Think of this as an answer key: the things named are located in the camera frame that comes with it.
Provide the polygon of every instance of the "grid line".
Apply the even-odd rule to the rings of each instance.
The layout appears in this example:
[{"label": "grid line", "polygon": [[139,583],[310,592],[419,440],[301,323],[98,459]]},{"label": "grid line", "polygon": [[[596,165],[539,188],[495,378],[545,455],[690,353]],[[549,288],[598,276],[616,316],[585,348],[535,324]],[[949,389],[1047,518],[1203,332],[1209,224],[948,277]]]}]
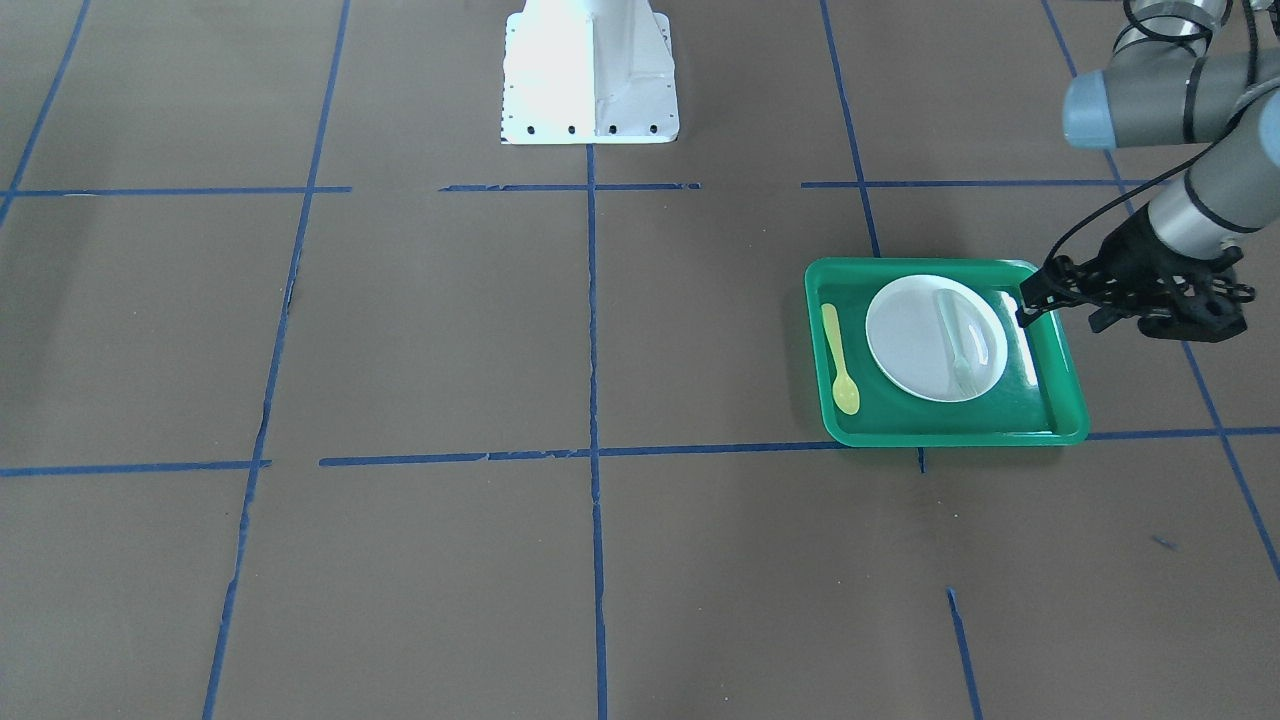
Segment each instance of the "grid line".
[{"label": "grid line", "polygon": [[84,18],[88,15],[88,6],[91,0],[83,0],[81,3],[81,12],[76,15],[76,24],[72,27],[72,36],[67,41],[67,50],[63,51],[63,59],[58,64],[58,72],[54,73],[54,82],[49,86],[49,94],[45,95],[45,102],[40,106],[40,114],[36,115],[36,124],[31,128],[31,135],[27,137],[27,146],[22,150],[22,158],[18,160],[18,167],[13,172],[13,179],[9,182],[9,192],[4,197],[4,202],[0,202],[0,227],[4,227],[5,218],[9,217],[9,208],[13,206],[14,193],[22,186],[22,177],[27,174],[27,165],[31,163],[31,156],[36,151],[36,142],[40,140],[40,131],[45,128],[45,120],[49,119],[49,110],[54,106],[54,99],[58,97],[58,90],[63,86],[63,77],[67,74],[67,67],[70,65],[72,54],[76,53],[76,45],[79,42],[81,31],[84,28]]},{"label": "grid line", "polygon": [[[1120,179],[1126,186],[1138,186],[1148,181]],[[1115,178],[1110,179],[1075,179],[1075,178],[1042,178],[1042,179],[904,179],[904,181],[805,181],[800,183],[801,190],[841,190],[867,187],[899,188],[899,187],[1112,187]]]},{"label": "grid line", "polygon": [[658,190],[701,190],[700,182],[630,182],[630,183],[561,183],[561,184],[447,184],[438,192],[617,192]]},{"label": "grid line", "polygon": [[[261,460],[265,468],[270,460]],[[56,475],[133,475],[143,473],[193,473],[201,470],[248,470],[252,460],[212,462],[143,462],[123,465],[50,465],[41,468],[0,468],[0,478],[41,478]]]},{"label": "grid line", "polygon": [[[1142,439],[1187,439],[1207,438],[1219,434],[1231,436],[1280,436],[1280,425],[1260,425],[1242,428],[1176,428],[1167,430],[1115,430],[1089,433],[1087,442],[1119,442]],[[835,441],[813,442],[760,442],[760,443],[708,443],[708,445],[652,445],[600,447],[600,457],[648,457],[666,455],[733,455],[760,452],[813,452],[831,450],[865,450],[849,447]],[[445,452],[435,455],[352,455],[323,457],[320,468],[358,468],[366,465],[430,465],[448,462],[509,462],[520,460],[564,460],[590,457],[591,448],[559,450],[517,450],[494,452]]]},{"label": "grid line", "polygon": [[872,241],[872,255],[881,256],[879,236],[876,233],[876,217],[872,214],[872,199],[867,192],[867,176],[863,173],[863,156],[858,150],[858,133],[854,131],[854,115],[849,109],[849,95],[845,92],[845,73],[840,67],[840,53],[836,50],[836,35],[831,29],[831,10],[827,0],[818,0],[822,9],[822,24],[827,32],[827,51],[831,54],[831,69],[836,76],[836,92],[840,95],[840,109],[845,117],[845,135],[849,137],[849,152],[854,160],[854,176],[858,178],[858,192],[863,199],[863,215],[867,220],[867,233]]},{"label": "grid line", "polygon": [[595,264],[595,146],[586,146],[586,304],[590,316],[588,336],[590,338],[590,448],[588,456],[591,464],[591,555],[595,580],[595,711],[599,720],[609,716],[608,692],[608,653],[604,635],[604,530],[600,514],[600,423],[599,423],[599,382],[596,375],[599,315],[596,305],[596,264]]},{"label": "grid line", "polygon": [[266,433],[271,423],[271,404],[275,398],[275,384],[280,375],[280,359],[284,354],[284,338],[289,328],[289,305],[293,300],[293,290],[298,279],[298,268],[302,261],[302,246],[306,242],[307,223],[311,215],[311,204],[315,197],[314,188],[320,172],[320,158],[324,151],[325,131],[329,124],[329,109],[333,105],[334,87],[338,83],[338,67],[342,61],[342,46],[347,36],[347,20],[351,15],[351,0],[343,0],[342,14],[338,18],[338,33],[333,45],[333,56],[329,63],[329,79],[325,86],[324,101],[320,105],[320,120],[316,127],[315,146],[311,150],[311,170],[307,174],[307,191],[302,195],[302,211],[298,215],[298,229],[293,240],[293,255],[289,259],[289,273],[284,284],[284,297],[280,302],[280,318],[275,331],[275,343],[271,350],[271,364],[268,370],[266,389],[262,396],[262,420],[259,425],[257,437],[253,441],[253,457],[250,461],[248,479],[244,483],[244,501],[241,507],[239,532],[236,538],[236,566],[232,579],[227,585],[227,597],[223,602],[221,621],[218,625],[218,642],[214,648],[214,659],[209,670],[209,688],[205,693],[202,719],[212,720],[214,707],[218,701],[218,688],[221,682],[223,662],[227,657],[227,641],[230,634],[232,616],[236,610],[236,594],[239,588],[241,570],[244,566],[244,551],[248,544],[250,506],[257,492],[257,480],[262,469],[262,452],[266,445]]},{"label": "grid line", "polygon": [[172,196],[172,195],[335,195],[352,192],[349,184],[259,186],[259,187],[109,187],[83,190],[12,190],[12,197],[119,197],[119,196]]},{"label": "grid line", "polygon": [[1271,542],[1271,533],[1267,532],[1267,525],[1262,521],[1262,512],[1258,510],[1258,503],[1253,500],[1253,491],[1249,489],[1249,482],[1245,479],[1244,470],[1240,469],[1240,462],[1235,457],[1235,448],[1231,447],[1231,439],[1222,427],[1222,419],[1217,414],[1217,406],[1213,404],[1213,397],[1208,392],[1208,383],[1204,382],[1204,374],[1201,373],[1199,363],[1196,360],[1196,354],[1192,352],[1190,346],[1185,342],[1183,343],[1183,351],[1187,352],[1187,361],[1190,364],[1192,373],[1196,375],[1196,384],[1199,387],[1206,407],[1208,407],[1210,419],[1213,420],[1213,428],[1217,430],[1219,441],[1222,443],[1222,452],[1226,454],[1226,461],[1231,466],[1231,474],[1235,477],[1235,484],[1240,488],[1240,495],[1244,497],[1244,505],[1249,510],[1249,519],[1253,520],[1253,527],[1258,532],[1258,539],[1262,541],[1262,547],[1266,550],[1267,560],[1271,562],[1271,571],[1275,573],[1276,579],[1280,580],[1280,557],[1276,556],[1276,546]]},{"label": "grid line", "polygon": [[973,674],[973,659],[969,656],[969,638],[964,632],[964,618],[960,615],[960,603],[956,602],[956,591],[947,587],[947,605],[951,607],[951,625],[956,632],[956,646],[960,650],[960,664],[964,667],[964,684],[969,689],[969,707],[973,710],[973,720],[982,720],[982,698],[978,697],[978,680]]}]

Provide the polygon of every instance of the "brown floor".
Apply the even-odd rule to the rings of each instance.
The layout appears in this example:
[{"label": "brown floor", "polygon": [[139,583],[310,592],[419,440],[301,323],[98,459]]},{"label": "brown floor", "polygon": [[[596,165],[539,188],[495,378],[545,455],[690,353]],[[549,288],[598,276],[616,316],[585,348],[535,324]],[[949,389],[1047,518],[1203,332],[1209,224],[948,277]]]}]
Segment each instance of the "brown floor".
[{"label": "brown floor", "polygon": [[1280,229],[1231,342],[1064,314],[1080,446],[818,414],[814,259],[1188,155],[1062,141],[1119,4],[659,1],[595,150],[499,145],[521,5],[0,1],[0,716],[1275,717]]}]

